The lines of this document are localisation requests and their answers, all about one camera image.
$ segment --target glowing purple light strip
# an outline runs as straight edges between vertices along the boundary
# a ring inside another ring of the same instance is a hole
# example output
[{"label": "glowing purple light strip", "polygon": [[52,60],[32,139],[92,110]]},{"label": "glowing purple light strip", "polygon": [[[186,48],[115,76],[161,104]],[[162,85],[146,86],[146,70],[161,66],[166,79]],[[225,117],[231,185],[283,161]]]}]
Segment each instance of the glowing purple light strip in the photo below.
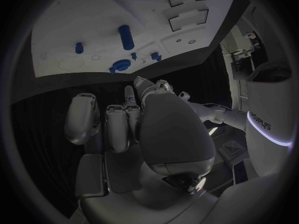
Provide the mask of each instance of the glowing purple light strip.
[{"label": "glowing purple light strip", "polygon": [[257,127],[257,125],[253,122],[252,118],[250,117],[249,115],[249,112],[247,112],[247,119],[248,121],[250,122],[250,124],[252,124],[252,126],[262,135],[264,136],[265,138],[267,138],[268,140],[272,141],[273,143],[276,143],[278,145],[281,145],[281,146],[290,146],[292,144],[291,143],[283,143],[283,142],[280,142],[280,141],[277,141],[276,139],[273,139],[271,138],[270,136],[268,136],[267,134],[265,134],[263,131],[260,130],[259,127]]}]

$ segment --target light strip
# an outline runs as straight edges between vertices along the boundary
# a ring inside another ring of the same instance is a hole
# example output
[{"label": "light strip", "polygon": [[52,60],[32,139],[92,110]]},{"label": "light strip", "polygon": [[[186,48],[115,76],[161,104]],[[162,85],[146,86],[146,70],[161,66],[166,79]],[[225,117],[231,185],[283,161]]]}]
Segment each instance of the light strip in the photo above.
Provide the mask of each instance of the light strip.
[{"label": "light strip", "polygon": [[209,132],[209,135],[211,136],[211,135],[216,131],[217,128],[218,128],[218,127],[216,127],[216,128],[212,128],[212,130]]},{"label": "light strip", "polygon": [[278,145],[281,146],[290,146],[292,144],[292,142],[290,143],[283,143],[280,141],[277,141],[276,139],[271,138],[269,135],[265,134],[259,127],[257,127],[257,125],[253,122],[252,118],[249,115],[249,112],[247,112],[247,119],[249,120],[250,124],[252,124],[252,126],[265,138],[267,138],[268,140],[272,141],[273,143],[276,143]]}]

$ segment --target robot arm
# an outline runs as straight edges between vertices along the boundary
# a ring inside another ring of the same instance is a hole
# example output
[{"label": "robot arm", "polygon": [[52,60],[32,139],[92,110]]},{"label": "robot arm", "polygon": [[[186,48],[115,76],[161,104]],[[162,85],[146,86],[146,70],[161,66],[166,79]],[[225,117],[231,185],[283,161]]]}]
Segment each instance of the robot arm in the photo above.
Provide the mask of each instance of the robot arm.
[{"label": "robot arm", "polygon": [[226,123],[235,128],[246,132],[246,115],[238,111],[227,111],[221,106],[206,107],[201,104],[189,102],[190,95],[186,92],[179,94],[179,97],[185,101],[196,112],[202,122],[210,120],[213,123]]}]

